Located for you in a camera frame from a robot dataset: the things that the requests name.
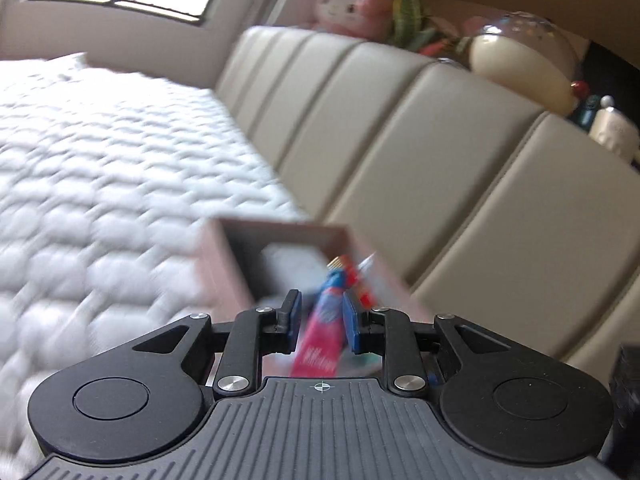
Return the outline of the red lighter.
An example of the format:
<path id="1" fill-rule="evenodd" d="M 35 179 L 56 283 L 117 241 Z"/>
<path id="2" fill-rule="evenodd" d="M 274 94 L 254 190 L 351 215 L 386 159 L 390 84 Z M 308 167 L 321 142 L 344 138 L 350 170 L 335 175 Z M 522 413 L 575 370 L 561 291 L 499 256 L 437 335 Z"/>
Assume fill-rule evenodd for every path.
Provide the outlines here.
<path id="1" fill-rule="evenodd" d="M 366 309 L 372 309 L 378 305 L 368 286 L 364 284 L 363 277 L 352 263 L 348 255 L 339 255 L 328 263 L 330 271 L 343 270 L 346 274 L 346 286 L 358 297 L 360 304 Z"/>

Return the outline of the red blue tube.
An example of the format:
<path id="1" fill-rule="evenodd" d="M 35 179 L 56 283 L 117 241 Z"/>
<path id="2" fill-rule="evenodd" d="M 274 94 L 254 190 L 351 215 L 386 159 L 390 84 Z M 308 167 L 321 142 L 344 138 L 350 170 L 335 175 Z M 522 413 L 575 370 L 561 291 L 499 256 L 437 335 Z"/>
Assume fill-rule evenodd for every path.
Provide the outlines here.
<path id="1" fill-rule="evenodd" d="M 337 256 L 329 263 L 329 274 L 307 320 L 295 352 L 291 376 L 295 378 L 335 377 L 345 345 L 343 296 L 352 281 L 352 262 Z"/>

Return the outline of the white cable box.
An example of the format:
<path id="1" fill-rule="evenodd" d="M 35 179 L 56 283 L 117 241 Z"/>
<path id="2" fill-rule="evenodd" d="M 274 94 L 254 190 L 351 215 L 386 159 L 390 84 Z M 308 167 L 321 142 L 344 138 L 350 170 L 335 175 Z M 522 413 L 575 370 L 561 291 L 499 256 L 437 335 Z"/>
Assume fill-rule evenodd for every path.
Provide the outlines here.
<path id="1" fill-rule="evenodd" d="M 329 273 L 328 259 L 311 245 L 272 243 L 260 252 L 260 258 L 267 298 L 283 298 L 296 289 L 302 293 L 303 304 L 312 304 Z"/>

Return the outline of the pink cardboard box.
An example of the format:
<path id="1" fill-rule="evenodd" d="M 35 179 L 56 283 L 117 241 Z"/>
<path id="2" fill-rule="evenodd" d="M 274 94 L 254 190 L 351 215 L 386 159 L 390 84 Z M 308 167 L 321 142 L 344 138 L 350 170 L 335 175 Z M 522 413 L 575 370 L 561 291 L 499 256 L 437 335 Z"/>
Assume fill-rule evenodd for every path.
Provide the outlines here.
<path id="1" fill-rule="evenodd" d="M 196 265 L 220 315 L 218 388 L 255 389 L 267 375 L 381 373 L 406 391 L 437 380 L 431 315 L 344 226 L 208 220 Z"/>

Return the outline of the beige padded headboard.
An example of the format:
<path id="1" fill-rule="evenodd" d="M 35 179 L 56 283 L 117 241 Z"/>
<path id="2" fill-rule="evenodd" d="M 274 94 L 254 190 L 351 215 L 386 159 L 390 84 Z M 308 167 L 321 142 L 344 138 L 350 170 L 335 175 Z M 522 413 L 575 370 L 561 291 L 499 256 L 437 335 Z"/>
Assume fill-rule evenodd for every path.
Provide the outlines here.
<path id="1" fill-rule="evenodd" d="M 296 204 L 364 236 L 430 313 L 605 378 L 639 339 L 639 176 L 462 68 L 253 27 L 217 87 Z"/>

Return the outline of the quilted grey mattress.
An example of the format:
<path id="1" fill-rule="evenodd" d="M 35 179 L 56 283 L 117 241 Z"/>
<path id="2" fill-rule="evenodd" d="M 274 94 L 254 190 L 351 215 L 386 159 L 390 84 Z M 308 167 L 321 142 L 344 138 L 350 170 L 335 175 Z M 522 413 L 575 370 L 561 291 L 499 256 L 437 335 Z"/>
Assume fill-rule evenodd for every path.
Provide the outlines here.
<path id="1" fill-rule="evenodd" d="M 218 216 L 302 214 L 213 92 L 88 64 L 1 65 L 1 474 L 40 461 L 27 402 L 57 370 L 216 306 Z"/>

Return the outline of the green plant leaves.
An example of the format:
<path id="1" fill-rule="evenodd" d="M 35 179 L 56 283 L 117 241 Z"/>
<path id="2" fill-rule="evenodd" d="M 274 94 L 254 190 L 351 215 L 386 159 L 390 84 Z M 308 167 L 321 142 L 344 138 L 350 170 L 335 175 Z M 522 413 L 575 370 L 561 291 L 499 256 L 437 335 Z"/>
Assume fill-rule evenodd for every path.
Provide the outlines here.
<path id="1" fill-rule="evenodd" d="M 472 38 L 450 21 L 435 16 L 425 0 L 393 0 L 392 26 L 387 43 L 393 47 L 466 63 Z"/>

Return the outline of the cream dome lamp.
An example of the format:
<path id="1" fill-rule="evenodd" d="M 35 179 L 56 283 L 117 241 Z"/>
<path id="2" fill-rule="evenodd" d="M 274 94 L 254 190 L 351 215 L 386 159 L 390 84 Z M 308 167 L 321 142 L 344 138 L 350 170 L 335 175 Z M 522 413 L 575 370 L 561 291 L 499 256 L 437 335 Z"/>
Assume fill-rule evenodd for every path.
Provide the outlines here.
<path id="1" fill-rule="evenodd" d="M 534 14 L 510 12 L 484 25 L 469 47 L 469 64 L 478 76 L 560 116 L 590 95 L 570 40 Z"/>

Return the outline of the pink plush toy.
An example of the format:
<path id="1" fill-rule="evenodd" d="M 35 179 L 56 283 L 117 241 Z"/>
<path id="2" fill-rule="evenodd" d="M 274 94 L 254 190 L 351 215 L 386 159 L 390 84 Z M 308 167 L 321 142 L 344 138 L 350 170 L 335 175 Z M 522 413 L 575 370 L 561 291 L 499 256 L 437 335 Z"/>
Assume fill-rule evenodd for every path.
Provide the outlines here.
<path id="1" fill-rule="evenodd" d="M 318 32 L 383 42 L 392 21 L 393 0 L 316 0 L 311 27 Z"/>

